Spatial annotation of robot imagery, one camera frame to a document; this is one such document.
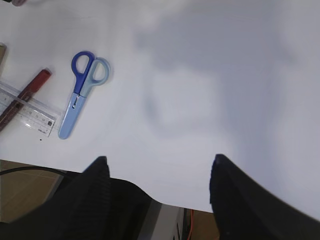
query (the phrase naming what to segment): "pen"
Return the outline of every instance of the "pen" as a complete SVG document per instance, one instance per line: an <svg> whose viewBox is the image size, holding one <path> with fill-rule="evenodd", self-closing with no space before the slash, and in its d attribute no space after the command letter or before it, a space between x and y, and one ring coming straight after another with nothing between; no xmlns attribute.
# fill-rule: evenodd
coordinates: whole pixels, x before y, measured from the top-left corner
<svg viewBox="0 0 320 240"><path fill-rule="evenodd" d="M22 90L18 95L18 98L28 102L50 76L51 72L47 69L41 70L41 72L25 87L25 89ZM0 132L8 125L23 106L24 105L17 100L10 103L10 105L0 115Z"/></svg>

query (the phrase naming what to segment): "dark blue handle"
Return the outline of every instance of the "dark blue handle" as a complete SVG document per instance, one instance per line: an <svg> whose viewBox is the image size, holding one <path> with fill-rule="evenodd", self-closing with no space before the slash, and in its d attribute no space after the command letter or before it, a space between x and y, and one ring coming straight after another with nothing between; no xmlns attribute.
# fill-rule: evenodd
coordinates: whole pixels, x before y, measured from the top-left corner
<svg viewBox="0 0 320 240"><path fill-rule="evenodd" d="M87 56L89 58L88 65L86 66L84 73L80 73L77 69L77 61L82 56ZM85 83L90 67L93 61L95 60L95 58L96 58L95 55L90 51L81 51L73 57L71 62L71 69L75 75L75 86L73 91L74 93L80 94L81 88Z"/></svg>

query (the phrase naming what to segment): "black cable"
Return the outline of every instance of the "black cable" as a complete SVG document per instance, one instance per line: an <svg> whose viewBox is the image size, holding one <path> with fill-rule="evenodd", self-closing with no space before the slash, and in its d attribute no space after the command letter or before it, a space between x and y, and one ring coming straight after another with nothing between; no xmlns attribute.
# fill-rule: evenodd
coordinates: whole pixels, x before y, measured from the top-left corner
<svg viewBox="0 0 320 240"><path fill-rule="evenodd" d="M183 227L182 227L182 240L187 240L190 232L190 226L187 223L187 209L183 209Z"/></svg>
<svg viewBox="0 0 320 240"><path fill-rule="evenodd" d="M42 171L47 171L47 172L52 172L52 173L55 173L55 174L59 174L59 175L65 177L65 178L68 178L68 179L73 179L72 177L70 177L68 174L66 174L63 171L56 170L56 169L53 169L53 168L50 168L50 167L44 167L44 166L22 166L22 167L16 167L16 168L0 171L0 176L5 175L5 174L18 172L18 171L25 171L25 170L42 170Z"/></svg>

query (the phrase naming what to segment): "white desk surface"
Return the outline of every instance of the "white desk surface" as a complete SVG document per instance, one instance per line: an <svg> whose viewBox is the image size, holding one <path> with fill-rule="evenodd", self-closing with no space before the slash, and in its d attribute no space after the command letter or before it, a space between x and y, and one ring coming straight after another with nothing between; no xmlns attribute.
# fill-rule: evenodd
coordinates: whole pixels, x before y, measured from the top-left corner
<svg viewBox="0 0 320 240"><path fill-rule="evenodd" d="M81 172L106 155L113 178L211 211L211 167L223 153L320 220L319 12L318 0L0 2L2 77L15 88L48 67L36 99L65 109L76 53L112 66L69 139L12 122L0 159Z"/></svg>

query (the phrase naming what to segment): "blue scissors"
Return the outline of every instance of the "blue scissors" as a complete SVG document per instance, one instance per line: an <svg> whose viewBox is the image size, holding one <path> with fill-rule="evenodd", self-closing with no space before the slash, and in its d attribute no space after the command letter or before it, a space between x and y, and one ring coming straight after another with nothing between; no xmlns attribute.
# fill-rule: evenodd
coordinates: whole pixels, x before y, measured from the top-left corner
<svg viewBox="0 0 320 240"><path fill-rule="evenodd" d="M84 73L80 73L77 69L77 61L82 56L89 58ZM94 79L98 64L101 64L105 71L105 76L101 80ZM90 51L81 51L76 54L72 59L71 69L75 75L75 86L58 133L61 139L67 139L70 136L91 89L104 84L110 74L109 63L101 57L96 58Z"/></svg>

